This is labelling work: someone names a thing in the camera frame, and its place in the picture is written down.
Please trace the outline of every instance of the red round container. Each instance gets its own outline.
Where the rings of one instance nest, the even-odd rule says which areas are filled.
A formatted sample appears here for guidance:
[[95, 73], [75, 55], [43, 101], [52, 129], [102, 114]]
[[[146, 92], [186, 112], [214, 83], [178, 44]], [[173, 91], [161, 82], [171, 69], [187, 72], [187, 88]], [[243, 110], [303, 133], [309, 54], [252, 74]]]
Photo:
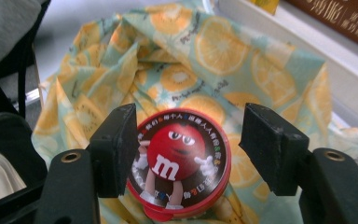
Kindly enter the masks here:
[[181, 108], [160, 112], [139, 125], [138, 140], [127, 186], [150, 218], [199, 216], [224, 192], [229, 143], [207, 116]]

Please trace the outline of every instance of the lemon pattern fabric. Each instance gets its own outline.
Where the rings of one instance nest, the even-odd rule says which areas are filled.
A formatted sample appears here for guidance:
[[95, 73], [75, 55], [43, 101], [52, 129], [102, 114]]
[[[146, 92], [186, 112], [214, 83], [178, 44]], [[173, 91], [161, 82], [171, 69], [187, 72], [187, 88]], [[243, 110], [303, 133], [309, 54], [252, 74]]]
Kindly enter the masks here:
[[[358, 160], [358, 131], [331, 122], [321, 58], [206, 14], [197, 1], [134, 9], [85, 24], [44, 86], [48, 98], [32, 140], [48, 166], [62, 151], [85, 148], [120, 105], [135, 103], [138, 123], [183, 107], [219, 124], [232, 151], [229, 184], [211, 209], [187, 222], [301, 222], [296, 197], [270, 194], [238, 146], [248, 102], [284, 116], [310, 137], [310, 148], [337, 147]], [[154, 223], [128, 192], [100, 200], [100, 208], [102, 223]]]

